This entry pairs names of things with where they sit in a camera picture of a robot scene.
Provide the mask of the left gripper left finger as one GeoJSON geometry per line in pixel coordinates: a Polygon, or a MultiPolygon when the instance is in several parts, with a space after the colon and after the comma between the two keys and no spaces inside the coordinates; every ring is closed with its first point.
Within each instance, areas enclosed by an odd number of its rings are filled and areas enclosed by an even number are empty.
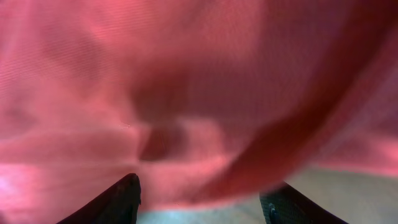
{"type": "Polygon", "coordinates": [[[139,177],[130,173],[57,224],[136,224],[140,204],[139,177]]]}

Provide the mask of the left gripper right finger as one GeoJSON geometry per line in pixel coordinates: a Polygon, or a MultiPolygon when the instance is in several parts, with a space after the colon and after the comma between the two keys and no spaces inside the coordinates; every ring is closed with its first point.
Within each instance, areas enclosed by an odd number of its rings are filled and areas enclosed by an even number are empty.
{"type": "Polygon", "coordinates": [[[267,224],[348,224],[289,184],[259,197],[267,224]]]}

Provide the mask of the red t-shirt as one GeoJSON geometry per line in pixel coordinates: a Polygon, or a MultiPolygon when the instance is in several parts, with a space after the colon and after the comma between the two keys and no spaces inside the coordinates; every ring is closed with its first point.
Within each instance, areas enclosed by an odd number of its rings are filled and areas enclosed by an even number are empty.
{"type": "Polygon", "coordinates": [[[1,218],[128,173],[215,207],[314,166],[397,175],[396,1],[1,2],[1,218]]]}

